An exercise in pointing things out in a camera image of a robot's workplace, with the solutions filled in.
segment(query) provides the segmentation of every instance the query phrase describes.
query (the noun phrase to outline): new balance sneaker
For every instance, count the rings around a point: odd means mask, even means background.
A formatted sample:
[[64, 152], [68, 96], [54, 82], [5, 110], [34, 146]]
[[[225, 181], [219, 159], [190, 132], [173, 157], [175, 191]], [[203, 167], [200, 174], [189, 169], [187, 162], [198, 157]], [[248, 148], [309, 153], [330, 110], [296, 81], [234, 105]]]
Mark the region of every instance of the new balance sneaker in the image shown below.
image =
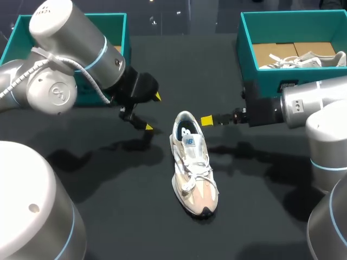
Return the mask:
[[269, 55], [276, 62], [265, 65], [260, 69], [291, 69], [291, 68], [320, 68], [320, 67], [345, 67], [347, 66], [346, 53], [339, 51], [335, 56], [320, 56], [311, 51], [301, 57], [287, 57], [280, 59]]
[[304, 61], [300, 57], [287, 57], [284, 59], [278, 58], [275, 55], [270, 54], [270, 58], [275, 60], [275, 63], [265, 65], [259, 69], [291, 69], [291, 68], [320, 68], [322, 63], [318, 57], [311, 57]]
[[319, 56], [309, 51], [301, 56], [299, 59], [301, 62], [319, 58], [322, 67], [345, 67], [347, 66], [346, 53], [339, 51], [335, 56]]
[[175, 159], [172, 187], [181, 204], [193, 215], [207, 217], [218, 203], [204, 135], [193, 115], [180, 112], [170, 135]]

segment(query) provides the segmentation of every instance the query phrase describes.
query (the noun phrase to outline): shoebox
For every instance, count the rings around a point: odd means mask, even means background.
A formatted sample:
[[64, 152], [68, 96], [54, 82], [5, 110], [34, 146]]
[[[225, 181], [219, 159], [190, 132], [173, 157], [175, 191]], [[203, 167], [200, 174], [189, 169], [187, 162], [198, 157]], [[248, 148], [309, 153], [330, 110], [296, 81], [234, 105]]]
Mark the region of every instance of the shoebox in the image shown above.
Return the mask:
[[[127, 28], [126, 14], [86, 14], [99, 28], [106, 38], [123, 55], [130, 64], [131, 47]], [[34, 46], [34, 39], [30, 36], [29, 22], [31, 15], [19, 15], [5, 51], [0, 60], [0, 66], [16, 59], [26, 59]], [[95, 90], [80, 73], [75, 73], [78, 96], [76, 106], [104, 106]]]
[[285, 87], [347, 75], [347, 67], [259, 69], [275, 62], [269, 54], [284, 59], [309, 51], [347, 53], [346, 28], [345, 10], [241, 13], [236, 52], [246, 96], [248, 86], [257, 86], [257, 96], [266, 98]]

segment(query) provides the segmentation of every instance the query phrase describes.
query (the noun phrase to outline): blue ring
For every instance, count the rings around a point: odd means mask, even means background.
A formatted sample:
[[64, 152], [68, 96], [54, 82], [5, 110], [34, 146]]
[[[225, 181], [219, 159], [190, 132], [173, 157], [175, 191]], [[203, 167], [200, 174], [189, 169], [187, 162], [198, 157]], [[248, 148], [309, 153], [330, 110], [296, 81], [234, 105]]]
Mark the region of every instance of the blue ring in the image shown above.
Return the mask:
[[324, 166], [320, 166], [318, 164], [316, 164], [315, 162], [312, 161], [311, 159], [311, 163], [313, 166], [322, 169], [322, 170], [326, 170], [326, 171], [332, 171], [332, 172], [338, 172], [338, 171], [346, 171], [347, 167], [342, 167], [342, 168], [329, 168], [329, 167], [324, 167]]
[[64, 253], [64, 251], [65, 251], [67, 245], [68, 245], [69, 242], [70, 242], [72, 233], [73, 233], [73, 231], [74, 231], [74, 226], [75, 226], [75, 209], [74, 209], [74, 204], [72, 204], [72, 217], [73, 217], [73, 219], [72, 219], [72, 226], [71, 226], [70, 235], [69, 235], [69, 237], [68, 237], [68, 239], [67, 239], [67, 241], [66, 241], [66, 243], [65, 243], [65, 245], [64, 245], [64, 247], [63, 247], [63, 249], [60, 251], [60, 253], [58, 254], [58, 256], [57, 256], [54, 260], [59, 260], [59, 258], [61, 257], [61, 255]]
[[99, 56], [95, 59], [95, 61], [93, 61], [91, 64], [89, 64], [88, 66], [85, 67], [85, 70], [88, 70], [90, 68], [92, 68], [95, 64], [98, 63], [98, 61], [101, 59], [101, 57], [103, 56], [103, 54], [106, 52], [107, 50], [107, 39], [106, 37], [104, 36], [104, 39], [105, 39], [105, 43], [104, 43], [104, 47], [102, 48]]
[[334, 215], [333, 215], [333, 212], [332, 212], [332, 195], [334, 193], [334, 190], [337, 186], [337, 184], [334, 186], [334, 188], [332, 189], [331, 191], [331, 194], [330, 194], [330, 199], [329, 199], [329, 211], [330, 211], [330, 217], [331, 217], [331, 221], [332, 221], [332, 225], [334, 226], [335, 230], [336, 230], [336, 233], [337, 235], [340, 237], [341, 241], [345, 244], [345, 246], [347, 247], [347, 241], [346, 239], [342, 236], [340, 230], [338, 229], [337, 227], [337, 224], [335, 222], [335, 218], [334, 218]]

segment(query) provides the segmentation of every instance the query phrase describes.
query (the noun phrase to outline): shoe sole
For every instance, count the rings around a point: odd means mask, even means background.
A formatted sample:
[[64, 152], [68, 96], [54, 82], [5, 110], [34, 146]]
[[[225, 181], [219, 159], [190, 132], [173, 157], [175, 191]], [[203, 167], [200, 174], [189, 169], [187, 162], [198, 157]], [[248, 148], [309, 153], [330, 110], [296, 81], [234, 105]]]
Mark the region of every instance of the shoe sole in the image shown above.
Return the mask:
[[[170, 145], [171, 145], [171, 152], [173, 155], [174, 150], [172, 147], [172, 135], [170, 135]], [[189, 208], [185, 207], [183, 200], [181, 199], [181, 196], [178, 194], [178, 191], [176, 188], [176, 174], [175, 173], [173, 174], [173, 177], [171, 179], [171, 184], [172, 184], [172, 188], [173, 188], [173, 191], [175, 192], [177, 199], [179, 200], [179, 202], [184, 207], [184, 209], [186, 210], [187, 213], [191, 214], [193, 217], [201, 217], [201, 218], [210, 217], [213, 214], [213, 212], [211, 212], [207, 207], [204, 207], [204, 209], [202, 210], [202, 212], [200, 214], [196, 214], [196, 213], [192, 212]]]

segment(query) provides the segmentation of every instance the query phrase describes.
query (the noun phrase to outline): black table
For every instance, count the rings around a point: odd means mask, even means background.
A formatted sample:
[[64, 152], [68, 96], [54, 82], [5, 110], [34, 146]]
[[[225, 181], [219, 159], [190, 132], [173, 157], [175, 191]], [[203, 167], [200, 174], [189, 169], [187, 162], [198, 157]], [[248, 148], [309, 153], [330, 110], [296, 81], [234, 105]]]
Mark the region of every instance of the black table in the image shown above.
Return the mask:
[[146, 151], [129, 150], [142, 132], [121, 122], [118, 110], [0, 115], [0, 138], [45, 156], [76, 203], [88, 235], [86, 260], [311, 259], [306, 222], [320, 197], [309, 188], [303, 129], [204, 128], [218, 211], [192, 219], [173, 192], [169, 135], [177, 114], [188, 110], [199, 119], [243, 106], [235, 39], [131, 38], [133, 66], [157, 78], [163, 100], [137, 108], [160, 130]]

